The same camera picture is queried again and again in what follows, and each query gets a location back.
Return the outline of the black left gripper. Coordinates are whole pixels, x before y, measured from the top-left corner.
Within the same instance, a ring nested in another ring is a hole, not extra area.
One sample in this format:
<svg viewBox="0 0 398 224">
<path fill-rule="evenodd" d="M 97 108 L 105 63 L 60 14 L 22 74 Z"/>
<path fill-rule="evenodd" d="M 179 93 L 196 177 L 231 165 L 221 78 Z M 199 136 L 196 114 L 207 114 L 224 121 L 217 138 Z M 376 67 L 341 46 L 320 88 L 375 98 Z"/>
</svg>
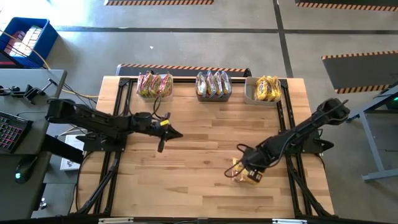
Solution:
<svg viewBox="0 0 398 224">
<path fill-rule="evenodd" d="M 165 143 L 169 139 L 182 138 L 183 134 L 178 132 L 172 125 L 161 124 L 165 121 L 164 117 L 153 115 L 150 112 L 140 112 L 135 114 L 135 132 L 150 136 L 161 137 L 157 152 L 163 152 Z"/>
</svg>

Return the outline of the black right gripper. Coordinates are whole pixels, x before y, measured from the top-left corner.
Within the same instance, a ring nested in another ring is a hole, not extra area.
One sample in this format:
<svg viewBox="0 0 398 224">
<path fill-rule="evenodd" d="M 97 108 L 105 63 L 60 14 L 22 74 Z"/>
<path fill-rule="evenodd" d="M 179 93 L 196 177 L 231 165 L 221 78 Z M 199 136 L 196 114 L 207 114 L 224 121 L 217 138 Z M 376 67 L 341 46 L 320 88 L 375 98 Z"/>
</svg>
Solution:
<svg viewBox="0 0 398 224">
<path fill-rule="evenodd" d="M 259 183 L 262 179 L 263 172 L 275 162 L 275 156 L 270 155 L 265 150 L 256 149 L 246 144 L 240 144 L 239 150 L 243 153 L 243 156 L 241 160 L 237 158 L 234 159 L 234 173 L 248 173 L 248 179 L 255 183 Z"/>
</svg>

